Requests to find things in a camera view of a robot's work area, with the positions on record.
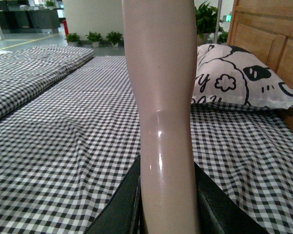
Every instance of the floor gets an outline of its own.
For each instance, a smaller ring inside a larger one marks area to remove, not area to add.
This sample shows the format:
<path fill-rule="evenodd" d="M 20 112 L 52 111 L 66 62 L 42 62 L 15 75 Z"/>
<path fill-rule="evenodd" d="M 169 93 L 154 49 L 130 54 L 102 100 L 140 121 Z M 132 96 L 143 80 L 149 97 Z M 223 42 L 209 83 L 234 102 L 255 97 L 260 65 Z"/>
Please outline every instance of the floor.
<path fill-rule="evenodd" d="M 27 49 L 35 45 L 62 45 L 67 46 L 63 25 L 59 33 L 11 33 L 4 34 L 4 40 L 0 40 L 0 51 L 17 51 Z M 124 56 L 123 47 L 99 47 L 92 48 L 97 56 Z"/>

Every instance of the black and white checkered sheet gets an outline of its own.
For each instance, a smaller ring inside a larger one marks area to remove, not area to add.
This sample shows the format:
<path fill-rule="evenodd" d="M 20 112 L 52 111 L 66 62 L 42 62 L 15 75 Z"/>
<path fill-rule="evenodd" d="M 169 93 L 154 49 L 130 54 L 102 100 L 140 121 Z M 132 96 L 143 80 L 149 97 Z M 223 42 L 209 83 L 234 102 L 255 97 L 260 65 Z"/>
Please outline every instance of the black and white checkered sheet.
<path fill-rule="evenodd" d="M 0 118 L 81 67 L 93 50 L 36 46 L 0 55 Z"/>
<path fill-rule="evenodd" d="M 293 133 L 193 105 L 195 162 L 270 233 L 293 233 Z M 95 57 L 0 121 L 0 233 L 83 233 L 140 153 L 124 57 Z"/>

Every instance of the wooden headboard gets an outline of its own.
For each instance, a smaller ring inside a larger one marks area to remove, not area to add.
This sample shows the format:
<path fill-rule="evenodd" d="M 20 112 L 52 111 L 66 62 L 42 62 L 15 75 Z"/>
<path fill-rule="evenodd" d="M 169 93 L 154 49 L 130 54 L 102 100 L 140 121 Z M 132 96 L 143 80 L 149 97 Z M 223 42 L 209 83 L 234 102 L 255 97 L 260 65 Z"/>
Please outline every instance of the wooden headboard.
<path fill-rule="evenodd" d="M 235 0 L 228 44 L 256 55 L 293 88 L 293 0 Z M 293 108 L 280 111 L 293 131 Z"/>

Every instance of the mannequin leg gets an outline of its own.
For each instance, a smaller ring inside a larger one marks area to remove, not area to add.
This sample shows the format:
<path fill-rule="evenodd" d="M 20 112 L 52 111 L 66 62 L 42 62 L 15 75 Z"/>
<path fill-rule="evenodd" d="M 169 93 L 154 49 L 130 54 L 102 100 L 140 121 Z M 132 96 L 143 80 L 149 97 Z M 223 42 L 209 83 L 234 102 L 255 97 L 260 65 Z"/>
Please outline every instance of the mannequin leg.
<path fill-rule="evenodd" d="M 123 0 L 125 54 L 141 128 L 147 232 L 199 233 L 190 133 L 193 0 Z"/>

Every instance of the white pillow with black print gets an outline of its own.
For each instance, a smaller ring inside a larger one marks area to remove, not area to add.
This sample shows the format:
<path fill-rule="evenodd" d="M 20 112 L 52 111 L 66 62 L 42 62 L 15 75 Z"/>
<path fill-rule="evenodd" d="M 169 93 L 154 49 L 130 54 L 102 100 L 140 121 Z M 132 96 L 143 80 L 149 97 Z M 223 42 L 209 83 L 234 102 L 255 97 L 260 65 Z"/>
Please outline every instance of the white pillow with black print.
<path fill-rule="evenodd" d="M 293 89 L 248 51 L 205 44 L 198 47 L 192 103 L 234 110 L 289 109 Z"/>

